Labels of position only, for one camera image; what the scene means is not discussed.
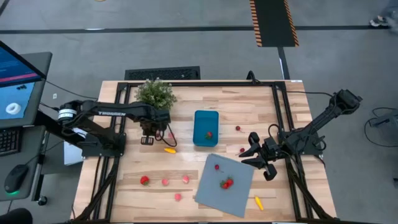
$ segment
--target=pink fruit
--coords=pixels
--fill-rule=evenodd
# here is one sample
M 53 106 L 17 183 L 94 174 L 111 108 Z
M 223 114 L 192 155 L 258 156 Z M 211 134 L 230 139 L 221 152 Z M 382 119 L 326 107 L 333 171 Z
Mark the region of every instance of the pink fruit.
M 169 184 L 169 180 L 163 179 L 162 184 L 163 184 L 163 186 L 167 186 Z
M 189 177 L 187 175 L 182 177 L 182 182 L 184 182 L 184 184 L 189 183 Z
M 179 201 L 181 200 L 181 198 L 182 198 L 181 194 L 175 194 L 175 195 L 174 195 L 174 199 L 175 199 L 177 202 L 179 202 Z

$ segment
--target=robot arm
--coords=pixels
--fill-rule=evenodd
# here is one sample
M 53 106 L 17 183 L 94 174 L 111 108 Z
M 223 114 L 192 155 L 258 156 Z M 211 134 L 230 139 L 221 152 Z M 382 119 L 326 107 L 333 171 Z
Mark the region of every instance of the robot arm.
M 360 96 L 355 96 L 349 90 L 340 90 L 335 93 L 325 111 L 317 116 L 306 127 L 293 130 L 291 132 L 283 132 L 279 130 L 279 144 L 272 137 L 266 138 L 264 144 L 260 146 L 259 136 L 257 133 L 250 133 L 249 144 L 250 149 L 239 155 L 239 157 L 253 156 L 258 154 L 256 158 L 245 159 L 242 162 L 252 165 L 258 169 L 265 168 L 264 177 L 266 180 L 272 180 L 276 176 L 275 167 L 269 164 L 269 161 L 284 159 L 294 154 L 319 154 L 320 142 L 323 137 L 319 138 L 317 131 L 329 123 L 333 118 L 337 118 L 342 114 L 351 114 L 359 108 L 359 102 L 362 101 Z
M 120 134 L 116 134 L 110 128 L 102 128 L 92 122 L 90 116 L 125 116 L 134 122 L 139 122 L 143 130 L 141 144 L 152 145 L 157 131 L 165 131 L 170 123 L 168 110 L 157 110 L 153 106 L 142 102 L 133 102 L 128 105 L 115 103 L 100 103 L 92 100 L 71 101 L 60 107 L 58 122 L 64 128 L 66 134 L 70 134 L 73 128 L 80 128 L 87 133 L 96 136 L 102 143 L 116 144 Z

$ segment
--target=computer mouse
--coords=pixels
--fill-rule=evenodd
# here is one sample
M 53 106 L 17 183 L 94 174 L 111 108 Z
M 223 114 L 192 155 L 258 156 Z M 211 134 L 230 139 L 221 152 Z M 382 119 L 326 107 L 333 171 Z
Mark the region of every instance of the computer mouse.
M 4 181 L 4 190 L 7 193 L 13 193 L 19 190 L 24 182 L 29 166 L 25 164 L 16 165 L 7 175 Z

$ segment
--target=gray floor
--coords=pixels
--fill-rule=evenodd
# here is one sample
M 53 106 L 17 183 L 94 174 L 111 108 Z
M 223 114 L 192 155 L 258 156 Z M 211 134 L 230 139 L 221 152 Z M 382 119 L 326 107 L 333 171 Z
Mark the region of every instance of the gray floor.
M 290 0 L 296 26 L 366 25 L 387 0 Z M 168 26 L 251 25 L 243 0 L 11 0 L 0 17 L 0 29 L 87 29 Z M 300 47 L 285 48 L 291 79 L 303 80 L 308 91 L 333 93 L 349 89 L 364 98 L 359 110 L 324 127 L 328 149 L 326 171 L 337 214 L 344 220 L 396 223 L 398 149 L 370 144 L 363 134 L 371 109 L 398 107 L 398 36 L 386 30 L 298 31 Z M 97 96 L 103 80 L 123 79 L 125 69 L 199 65 L 202 79 L 244 78 L 253 70 L 258 79 L 281 79 L 276 48 L 256 47 L 252 32 L 174 32 L 150 34 L 0 35 L 19 53 L 53 53 L 49 80 L 84 95 Z M 42 101 L 48 105 L 76 99 L 50 85 Z M 327 98 L 308 96 L 312 115 L 322 112 Z M 51 111 L 43 110 L 55 116 Z M 370 136 L 384 144 L 381 131 Z M 69 218 L 78 170 L 46 177 L 47 206 L 28 200 L 34 223 Z M 55 190 L 54 183 L 62 188 Z M 7 202 L 0 203 L 5 213 Z

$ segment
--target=person's foot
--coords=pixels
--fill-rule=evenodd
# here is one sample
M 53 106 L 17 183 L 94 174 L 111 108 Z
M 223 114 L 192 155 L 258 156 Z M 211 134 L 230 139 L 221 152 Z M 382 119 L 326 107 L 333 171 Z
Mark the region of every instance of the person's foot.
M 376 18 L 369 21 L 369 23 L 373 27 L 388 26 L 388 22 L 386 21 L 386 19 L 381 16 L 377 16 Z

